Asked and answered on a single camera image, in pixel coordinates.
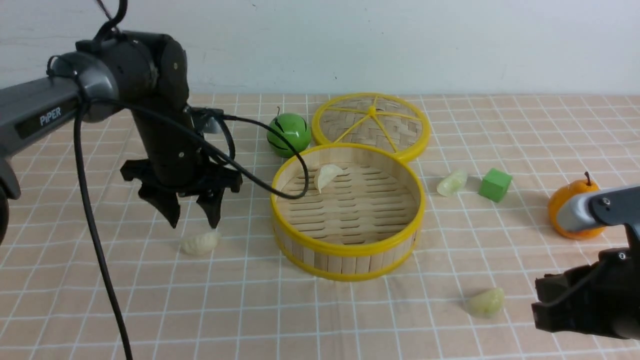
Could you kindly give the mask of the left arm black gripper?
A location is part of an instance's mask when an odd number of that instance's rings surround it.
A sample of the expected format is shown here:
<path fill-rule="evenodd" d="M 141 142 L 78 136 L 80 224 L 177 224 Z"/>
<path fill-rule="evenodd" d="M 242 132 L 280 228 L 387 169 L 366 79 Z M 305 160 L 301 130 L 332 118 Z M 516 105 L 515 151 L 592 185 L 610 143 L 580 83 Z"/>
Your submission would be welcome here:
<path fill-rule="evenodd" d="M 210 228 L 217 229 L 224 189 L 238 193 L 242 174 L 208 158 L 205 140 L 185 112 L 171 112 L 170 117 L 134 112 L 133 116 L 147 158 L 126 161 L 120 169 L 122 178 L 148 185 L 141 186 L 138 196 L 158 210 L 173 229 L 181 216 L 176 193 L 199 195 L 197 204 Z"/>

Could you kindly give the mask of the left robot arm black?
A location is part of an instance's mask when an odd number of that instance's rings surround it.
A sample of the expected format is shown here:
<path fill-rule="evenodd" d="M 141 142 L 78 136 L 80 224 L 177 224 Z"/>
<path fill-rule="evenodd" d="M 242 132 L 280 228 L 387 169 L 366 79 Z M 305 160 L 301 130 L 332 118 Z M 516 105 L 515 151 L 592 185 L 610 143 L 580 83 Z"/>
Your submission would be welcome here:
<path fill-rule="evenodd" d="M 238 193 L 243 181 L 205 148 L 206 133 L 222 132 L 228 157 L 235 158 L 224 112 L 188 104 L 186 73 L 186 52 L 171 36 L 126 31 L 78 41 L 75 51 L 48 60 L 45 77 L 2 89 L 1 235 L 9 226 L 9 199 L 21 196 L 10 159 L 69 121 L 98 123 L 123 109 L 131 111 L 147 154 L 124 162 L 123 180 L 139 180 L 138 196 L 172 228 L 178 199 L 193 196 L 217 228 L 226 189 Z"/>

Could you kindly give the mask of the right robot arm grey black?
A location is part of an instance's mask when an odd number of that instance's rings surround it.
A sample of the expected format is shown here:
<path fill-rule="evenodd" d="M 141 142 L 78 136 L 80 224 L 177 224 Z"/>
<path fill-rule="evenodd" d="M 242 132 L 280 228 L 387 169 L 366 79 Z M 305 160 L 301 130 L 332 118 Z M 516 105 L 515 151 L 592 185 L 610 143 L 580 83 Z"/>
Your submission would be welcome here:
<path fill-rule="evenodd" d="M 586 264 L 535 280 L 535 328 L 598 337 L 640 338 L 640 189 L 613 187 L 579 194 L 558 211 L 565 231 L 624 226 L 627 247 L 610 248 Z"/>

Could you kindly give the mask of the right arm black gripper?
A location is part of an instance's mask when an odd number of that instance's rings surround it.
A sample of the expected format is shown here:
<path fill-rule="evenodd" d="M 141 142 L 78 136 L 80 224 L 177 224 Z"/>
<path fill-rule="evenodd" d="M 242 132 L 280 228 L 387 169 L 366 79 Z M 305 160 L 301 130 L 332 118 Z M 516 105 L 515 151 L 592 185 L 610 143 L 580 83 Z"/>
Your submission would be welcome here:
<path fill-rule="evenodd" d="M 593 264 L 534 282 L 537 330 L 640 339 L 639 260 L 628 248 L 602 250 Z"/>

